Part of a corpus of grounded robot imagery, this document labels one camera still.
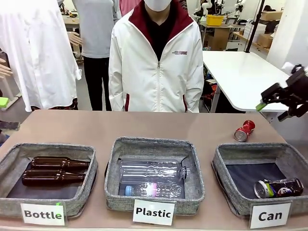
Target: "label card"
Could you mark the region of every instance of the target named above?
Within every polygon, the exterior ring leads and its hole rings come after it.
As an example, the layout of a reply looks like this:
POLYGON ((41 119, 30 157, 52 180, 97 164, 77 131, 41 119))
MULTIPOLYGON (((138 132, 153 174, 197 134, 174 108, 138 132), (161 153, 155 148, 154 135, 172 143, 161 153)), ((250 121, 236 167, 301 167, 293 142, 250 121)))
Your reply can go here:
POLYGON ((172 225, 175 204, 135 200, 133 221, 172 225))
POLYGON ((62 205, 20 204, 24 223, 36 225, 64 226, 64 209, 62 205))
POLYGON ((250 228, 266 228, 285 225, 290 211, 290 203, 253 206, 250 228))

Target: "blue bottle cap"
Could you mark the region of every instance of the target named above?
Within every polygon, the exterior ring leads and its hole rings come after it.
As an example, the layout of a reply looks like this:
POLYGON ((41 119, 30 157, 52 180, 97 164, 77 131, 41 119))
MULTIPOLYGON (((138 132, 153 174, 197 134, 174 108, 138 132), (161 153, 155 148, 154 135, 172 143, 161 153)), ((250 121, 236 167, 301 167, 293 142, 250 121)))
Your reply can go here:
POLYGON ((131 196, 131 186, 126 186, 126 188, 125 188, 125 196, 131 196))

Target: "yellow bin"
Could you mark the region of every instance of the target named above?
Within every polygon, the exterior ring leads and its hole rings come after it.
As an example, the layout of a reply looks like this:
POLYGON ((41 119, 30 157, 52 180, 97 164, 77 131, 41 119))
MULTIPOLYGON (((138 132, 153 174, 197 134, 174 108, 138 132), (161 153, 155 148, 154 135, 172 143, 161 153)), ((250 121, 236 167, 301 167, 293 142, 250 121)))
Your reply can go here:
POLYGON ((206 24, 208 26, 220 26, 222 24, 224 16, 217 16, 217 15, 211 15, 208 14, 206 17, 206 24))

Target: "brown glass bottle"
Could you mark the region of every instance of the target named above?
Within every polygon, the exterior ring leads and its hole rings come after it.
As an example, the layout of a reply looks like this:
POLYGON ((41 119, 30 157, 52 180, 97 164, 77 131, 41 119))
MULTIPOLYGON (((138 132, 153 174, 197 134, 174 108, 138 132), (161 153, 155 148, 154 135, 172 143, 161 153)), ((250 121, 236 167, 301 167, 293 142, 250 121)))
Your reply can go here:
POLYGON ((76 174, 57 170, 56 174, 33 175, 34 172, 25 172, 22 177, 22 183, 25 186, 62 186, 71 183, 83 182, 85 174, 76 174))
POLYGON ((30 169, 23 173, 23 176, 55 176, 64 173, 63 170, 30 169))
POLYGON ((62 169, 66 171, 88 169, 90 162, 68 157, 37 156, 31 161, 33 169, 62 169))

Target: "red jacket collar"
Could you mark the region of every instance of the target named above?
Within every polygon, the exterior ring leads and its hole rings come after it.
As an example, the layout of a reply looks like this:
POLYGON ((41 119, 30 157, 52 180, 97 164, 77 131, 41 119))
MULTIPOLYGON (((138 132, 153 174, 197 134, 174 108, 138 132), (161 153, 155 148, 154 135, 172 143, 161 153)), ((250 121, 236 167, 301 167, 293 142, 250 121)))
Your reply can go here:
MULTIPOLYGON (((185 29, 189 24, 193 22, 193 19, 189 17, 187 11, 182 8, 178 0, 172 1, 177 9, 177 18, 168 41, 170 41, 173 37, 175 37, 178 33, 180 33, 183 29, 185 29)), ((142 14, 142 4, 144 4, 143 0, 134 8, 132 15, 129 17, 129 21, 133 23, 136 28, 138 28, 143 33, 143 35, 149 40, 151 44, 152 39, 142 14)))

